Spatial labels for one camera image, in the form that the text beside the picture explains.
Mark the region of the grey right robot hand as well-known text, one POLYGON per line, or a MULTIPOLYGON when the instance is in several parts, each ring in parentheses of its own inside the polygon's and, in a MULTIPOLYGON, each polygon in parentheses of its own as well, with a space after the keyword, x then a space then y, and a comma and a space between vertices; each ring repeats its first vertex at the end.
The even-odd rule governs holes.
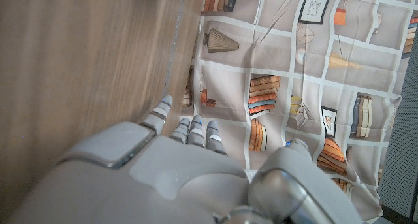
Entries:
POLYGON ((122 122, 67 150, 10 223, 360 223, 343 191, 294 139, 253 178, 231 159, 217 123, 161 130, 164 96, 140 123, 122 122))

